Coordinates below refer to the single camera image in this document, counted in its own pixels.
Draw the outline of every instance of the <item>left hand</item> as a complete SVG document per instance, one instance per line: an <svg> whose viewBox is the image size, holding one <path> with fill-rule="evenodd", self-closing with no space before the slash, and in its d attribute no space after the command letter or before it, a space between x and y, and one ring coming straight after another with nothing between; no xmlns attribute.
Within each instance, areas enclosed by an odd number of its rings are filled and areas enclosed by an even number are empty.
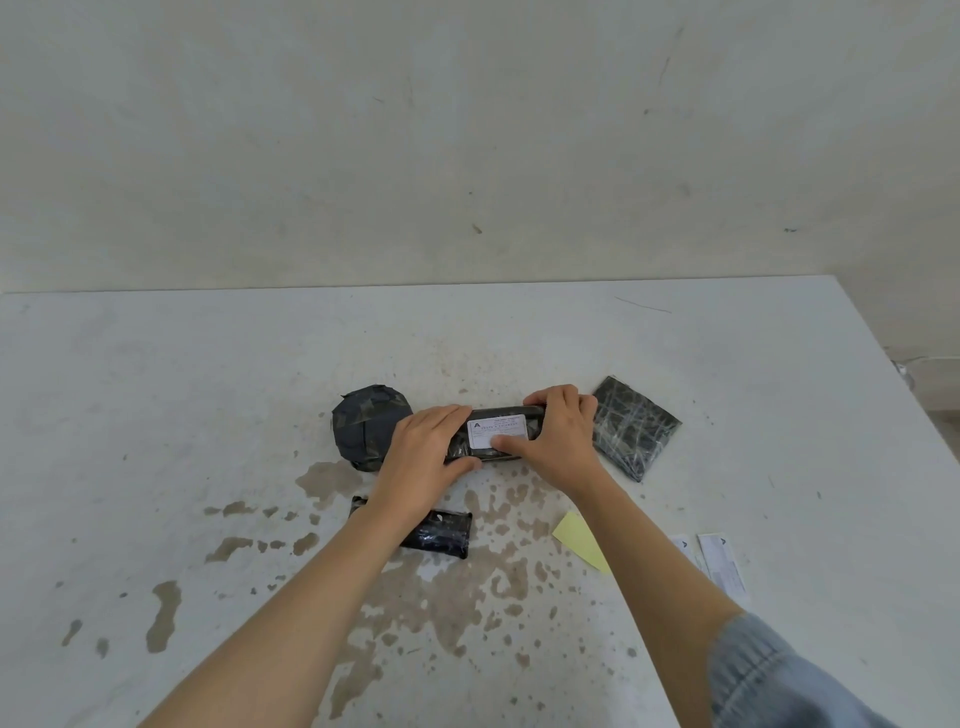
<svg viewBox="0 0 960 728"><path fill-rule="evenodd" d="M369 505L403 519L412 529L454 480L480 470L482 463L476 457L444 465L450 439L472 411L472 407L449 404L423 409L398 422Z"/></svg>

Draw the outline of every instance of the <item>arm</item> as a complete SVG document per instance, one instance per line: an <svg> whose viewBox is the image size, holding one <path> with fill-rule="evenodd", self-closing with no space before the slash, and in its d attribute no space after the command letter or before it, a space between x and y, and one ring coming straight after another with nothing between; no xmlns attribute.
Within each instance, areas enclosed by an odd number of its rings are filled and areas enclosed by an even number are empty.
<svg viewBox="0 0 960 728"><path fill-rule="evenodd" d="M480 467L444 465L469 413L451 404L400 422L368 504L141 726L309 726L367 589L447 486Z"/></svg>
<svg viewBox="0 0 960 728"><path fill-rule="evenodd" d="M683 728L710 726L708 657L721 628L742 610L700 573L610 477L593 449L595 397L566 385L530 395L546 404L536 440L492 445L526 458L580 510L634 616Z"/></svg>

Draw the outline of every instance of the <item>forearm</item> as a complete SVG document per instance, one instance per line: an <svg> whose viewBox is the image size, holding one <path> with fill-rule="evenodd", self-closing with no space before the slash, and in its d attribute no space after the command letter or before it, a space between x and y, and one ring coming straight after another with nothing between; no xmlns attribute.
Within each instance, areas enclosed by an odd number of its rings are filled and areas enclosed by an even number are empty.
<svg viewBox="0 0 960 728"><path fill-rule="evenodd" d="M574 500L610 564L677 720L683 728L706 728L710 646L742 610L602 468Z"/></svg>
<svg viewBox="0 0 960 728"><path fill-rule="evenodd" d="M143 726L309 726L373 580L410 530L371 506L206 658Z"/></svg>

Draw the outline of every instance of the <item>white paper slip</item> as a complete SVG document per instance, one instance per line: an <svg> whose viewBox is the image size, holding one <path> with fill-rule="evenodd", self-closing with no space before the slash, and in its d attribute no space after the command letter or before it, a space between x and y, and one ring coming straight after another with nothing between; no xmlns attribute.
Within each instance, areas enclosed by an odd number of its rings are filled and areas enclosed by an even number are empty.
<svg viewBox="0 0 960 728"><path fill-rule="evenodd" d="M710 579L729 598L746 608L750 598L743 579L740 578L740 569L736 567L733 549L730 548L727 537L722 533L701 533L697 539L700 541L700 550L704 552Z"/></svg>
<svg viewBox="0 0 960 728"><path fill-rule="evenodd" d="M486 420L470 420L467 435L472 449L488 449L493 435L515 435L526 438L527 418L524 415L488 417Z"/></svg>
<svg viewBox="0 0 960 728"><path fill-rule="evenodd" d="M690 563L693 564L693 566L700 571L704 570L704 568L700 565L700 561L697 559L697 555L693 552L693 543L685 533L678 534L677 536L671 536L670 541L672 541L673 545L684 553L684 556L690 560Z"/></svg>

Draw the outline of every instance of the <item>round wrapped package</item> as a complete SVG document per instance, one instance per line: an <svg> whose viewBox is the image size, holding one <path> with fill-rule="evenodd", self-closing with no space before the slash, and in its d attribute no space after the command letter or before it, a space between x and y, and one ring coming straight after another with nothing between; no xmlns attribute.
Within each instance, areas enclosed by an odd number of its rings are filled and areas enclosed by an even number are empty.
<svg viewBox="0 0 960 728"><path fill-rule="evenodd" d="M394 427L413 410L407 398L385 384L371 384L344 395L330 417L333 440L358 471L375 473L383 465Z"/></svg>

